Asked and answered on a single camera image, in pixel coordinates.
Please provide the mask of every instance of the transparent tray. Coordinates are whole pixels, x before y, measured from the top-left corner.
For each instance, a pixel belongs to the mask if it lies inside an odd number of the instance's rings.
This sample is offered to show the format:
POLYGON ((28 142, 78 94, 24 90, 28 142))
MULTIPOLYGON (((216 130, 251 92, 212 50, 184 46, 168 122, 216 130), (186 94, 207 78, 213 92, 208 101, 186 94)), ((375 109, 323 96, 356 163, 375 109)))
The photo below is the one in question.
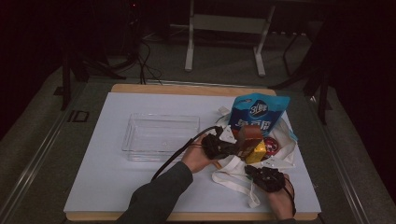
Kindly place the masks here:
POLYGON ((122 150, 130 161, 167 161, 198 132, 196 116, 132 114, 122 150))

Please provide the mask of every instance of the yellow item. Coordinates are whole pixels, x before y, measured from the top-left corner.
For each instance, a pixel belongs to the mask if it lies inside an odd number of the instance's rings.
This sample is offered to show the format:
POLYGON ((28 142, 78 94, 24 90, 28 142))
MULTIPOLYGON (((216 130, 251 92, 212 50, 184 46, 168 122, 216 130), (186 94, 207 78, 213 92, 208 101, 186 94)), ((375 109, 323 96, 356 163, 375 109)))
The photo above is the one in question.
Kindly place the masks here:
POLYGON ((245 162, 247 164, 256 163, 262 160, 267 152, 267 148, 265 147, 264 141, 261 141, 254 150, 247 156, 245 162))

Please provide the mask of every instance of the hand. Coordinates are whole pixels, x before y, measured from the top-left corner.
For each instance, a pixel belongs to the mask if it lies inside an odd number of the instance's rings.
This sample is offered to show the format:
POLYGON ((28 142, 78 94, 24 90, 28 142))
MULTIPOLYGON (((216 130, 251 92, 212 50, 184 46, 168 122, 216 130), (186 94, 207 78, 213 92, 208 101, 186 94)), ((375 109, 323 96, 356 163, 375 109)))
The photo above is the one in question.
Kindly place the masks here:
MULTIPOLYGON (((284 174, 284 176, 285 178, 290 180, 288 175, 284 174)), ((290 192, 291 195, 294 195, 293 188, 288 180, 285 181, 286 189, 290 192)), ((265 194, 268 197, 271 208, 277 220, 293 218, 292 203, 290 200, 290 196, 284 189, 272 193, 265 192, 265 194)))
POLYGON ((210 160, 204 153, 201 146, 202 139, 205 134, 201 135, 194 143, 191 144, 184 153, 181 159, 186 164, 193 174, 202 171, 208 164, 216 162, 217 160, 210 160))

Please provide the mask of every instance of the blue snack bag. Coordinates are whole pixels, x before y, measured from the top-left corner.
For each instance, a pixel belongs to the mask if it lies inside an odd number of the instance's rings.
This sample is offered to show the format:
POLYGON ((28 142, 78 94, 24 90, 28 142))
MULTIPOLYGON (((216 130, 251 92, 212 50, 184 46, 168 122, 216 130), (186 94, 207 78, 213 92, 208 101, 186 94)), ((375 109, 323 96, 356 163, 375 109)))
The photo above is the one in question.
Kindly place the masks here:
POLYGON ((251 93, 235 98, 229 125, 235 132, 242 126, 260 125, 262 136, 268 135, 289 105, 288 96, 272 96, 251 93))

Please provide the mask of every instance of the dark background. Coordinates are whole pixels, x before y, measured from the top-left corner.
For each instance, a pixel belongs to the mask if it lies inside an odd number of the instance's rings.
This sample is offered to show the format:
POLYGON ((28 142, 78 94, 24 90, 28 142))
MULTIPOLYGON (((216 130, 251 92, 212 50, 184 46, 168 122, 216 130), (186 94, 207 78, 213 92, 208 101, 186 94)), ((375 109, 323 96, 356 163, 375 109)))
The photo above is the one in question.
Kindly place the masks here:
MULTIPOLYGON (((216 2, 199 1, 196 10, 218 11, 220 7, 216 2)), ((156 30, 165 38, 169 35, 169 23, 188 24, 189 1, 133 3, 138 3, 139 8, 131 8, 131 2, 124 0, 1 2, 0 137, 20 116, 48 75, 61 66, 60 36, 93 59, 106 62, 107 54, 130 55, 138 51, 138 45, 127 40, 138 39, 139 33, 125 33, 127 21, 139 20, 139 24, 156 30)), ((336 88, 339 100, 395 201, 393 126, 396 124, 396 94, 392 90, 396 87, 396 19, 393 15, 396 6, 389 2, 341 3, 347 7, 338 8, 332 14, 332 29, 319 41, 316 56, 323 58, 322 62, 332 64, 331 85, 336 88), (329 52, 329 49, 332 57, 323 56, 321 52, 329 52)), ((272 31, 301 32, 301 24, 293 23, 295 16, 309 15, 306 19, 327 16, 326 8, 329 7, 305 14, 303 5, 279 7, 272 31)), ((245 4, 235 1, 221 8, 224 14, 262 14, 251 9, 246 1, 245 4)))

